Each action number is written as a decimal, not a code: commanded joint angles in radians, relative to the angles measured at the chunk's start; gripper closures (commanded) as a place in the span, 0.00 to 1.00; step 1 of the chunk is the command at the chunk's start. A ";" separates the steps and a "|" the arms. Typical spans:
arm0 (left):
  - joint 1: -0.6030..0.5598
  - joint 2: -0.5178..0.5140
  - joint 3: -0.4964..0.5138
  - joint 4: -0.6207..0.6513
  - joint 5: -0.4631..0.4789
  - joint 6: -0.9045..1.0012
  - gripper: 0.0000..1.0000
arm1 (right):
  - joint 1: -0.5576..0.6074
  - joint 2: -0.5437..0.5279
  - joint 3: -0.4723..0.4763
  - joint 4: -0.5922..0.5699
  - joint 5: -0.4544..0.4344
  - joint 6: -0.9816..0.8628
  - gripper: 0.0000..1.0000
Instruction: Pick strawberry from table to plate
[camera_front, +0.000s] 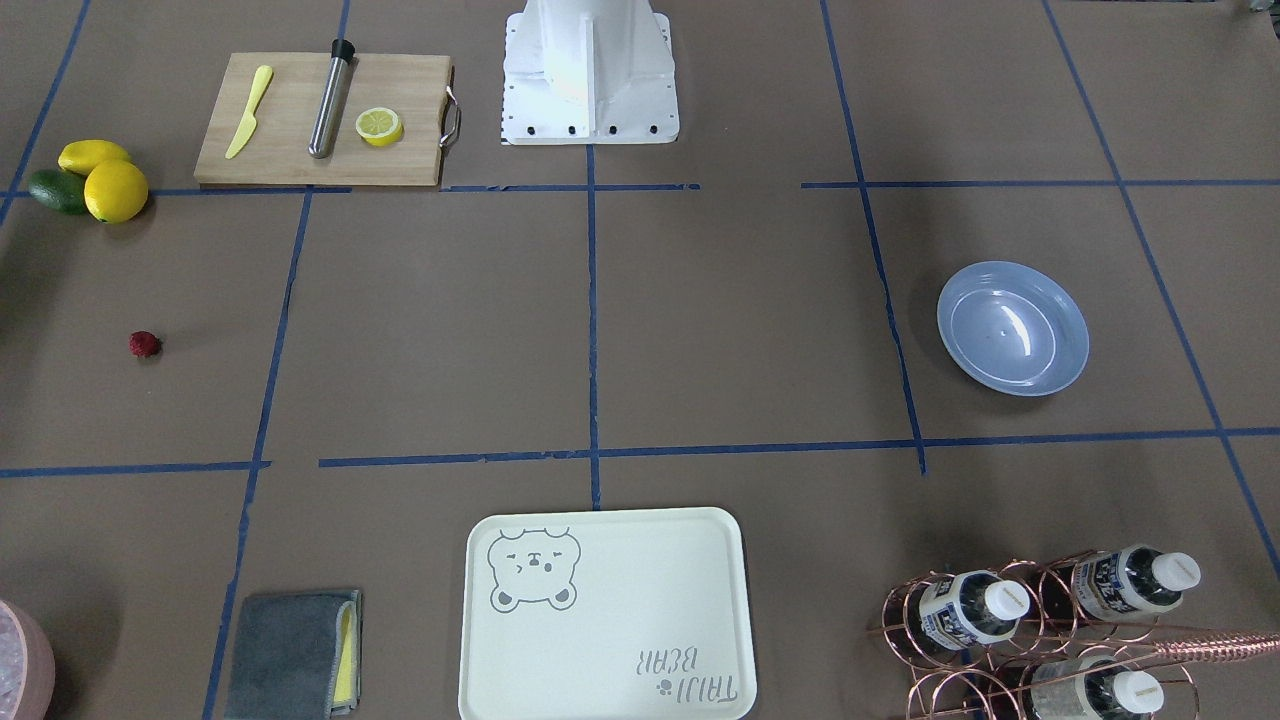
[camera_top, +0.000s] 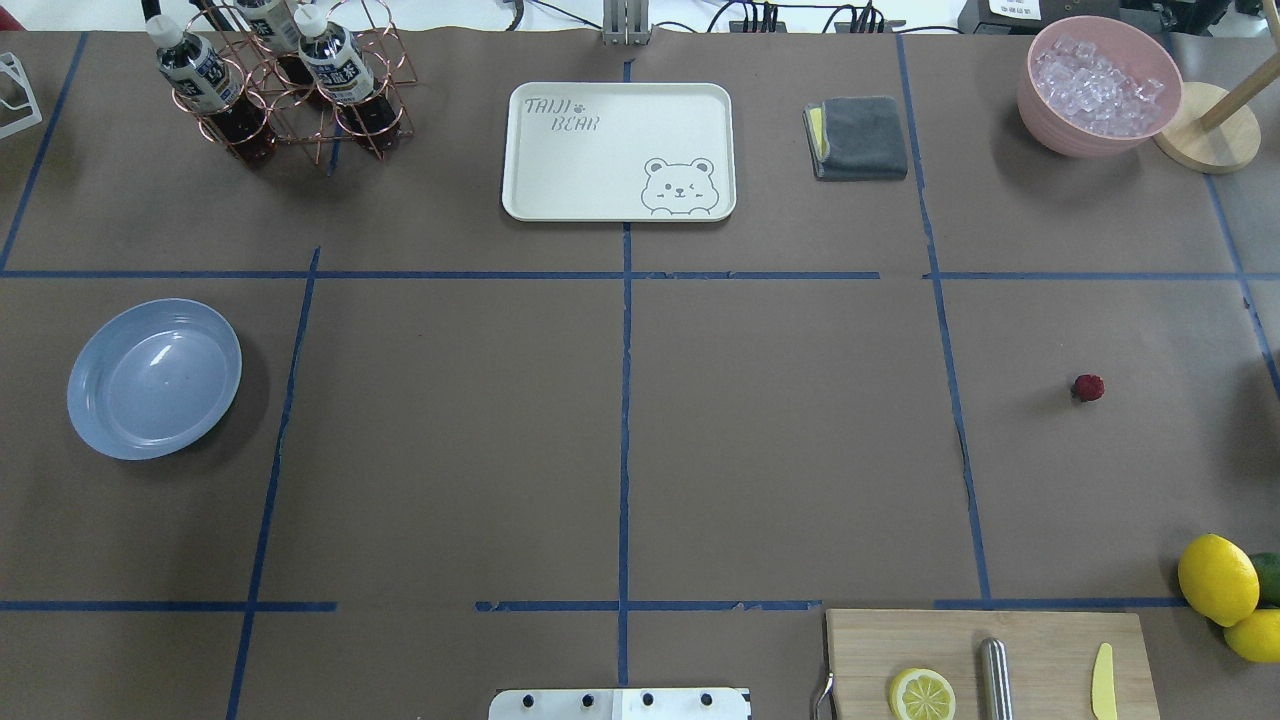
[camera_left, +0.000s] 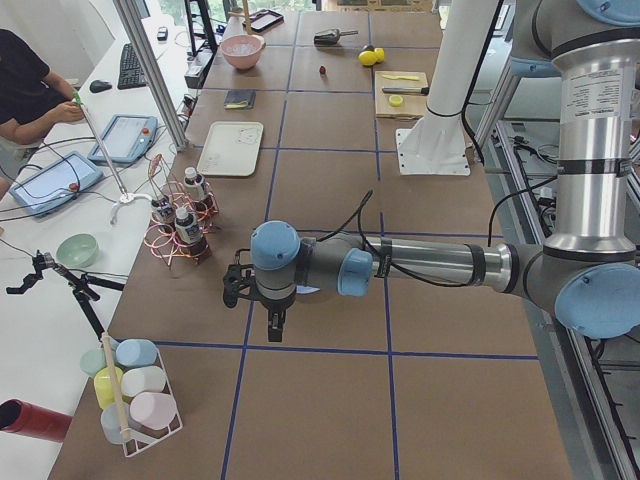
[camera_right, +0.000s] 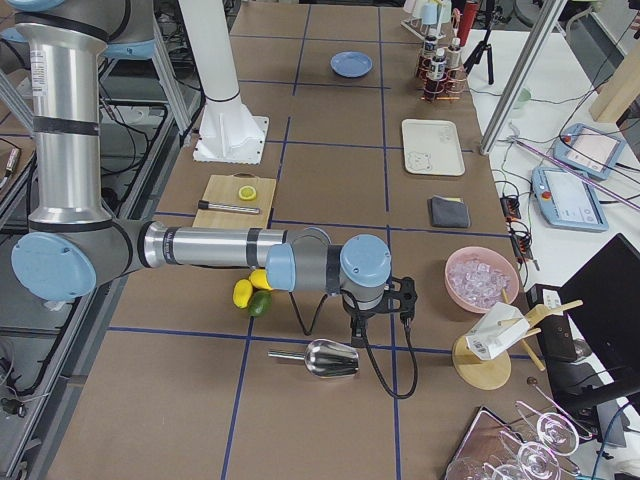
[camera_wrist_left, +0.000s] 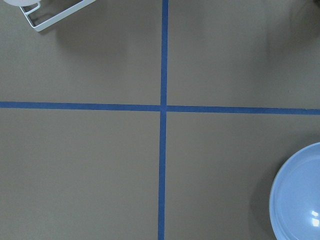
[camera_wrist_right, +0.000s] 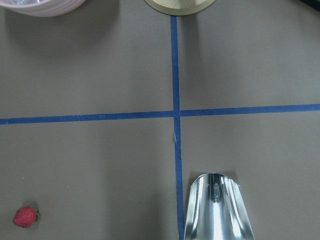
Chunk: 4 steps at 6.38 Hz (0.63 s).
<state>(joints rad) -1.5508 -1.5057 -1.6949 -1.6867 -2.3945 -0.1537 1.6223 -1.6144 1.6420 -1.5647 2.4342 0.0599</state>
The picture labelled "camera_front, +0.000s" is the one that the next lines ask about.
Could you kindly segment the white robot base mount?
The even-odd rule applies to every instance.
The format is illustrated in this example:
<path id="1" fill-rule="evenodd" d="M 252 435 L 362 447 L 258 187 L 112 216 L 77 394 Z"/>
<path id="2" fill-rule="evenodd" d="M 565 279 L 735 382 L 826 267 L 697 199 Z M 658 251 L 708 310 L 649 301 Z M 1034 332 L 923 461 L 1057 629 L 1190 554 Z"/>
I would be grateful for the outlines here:
<path id="1" fill-rule="evenodd" d="M 672 143 L 669 18 L 649 1 L 527 1 L 506 18 L 500 142 Z"/>

